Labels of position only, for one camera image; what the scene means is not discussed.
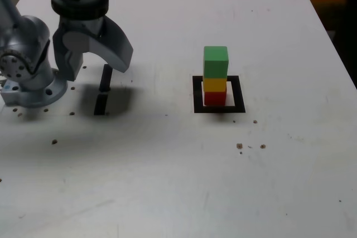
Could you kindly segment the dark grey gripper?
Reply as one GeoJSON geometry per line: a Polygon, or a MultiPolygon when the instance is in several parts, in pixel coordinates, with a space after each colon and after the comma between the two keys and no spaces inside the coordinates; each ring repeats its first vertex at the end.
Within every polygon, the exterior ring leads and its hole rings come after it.
{"type": "Polygon", "coordinates": [[[83,53],[101,57],[113,69],[126,72],[133,47],[123,30],[107,16],[94,20],[72,20],[60,16],[53,37],[54,55],[62,77],[75,81],[83,64],[83,53]]]}

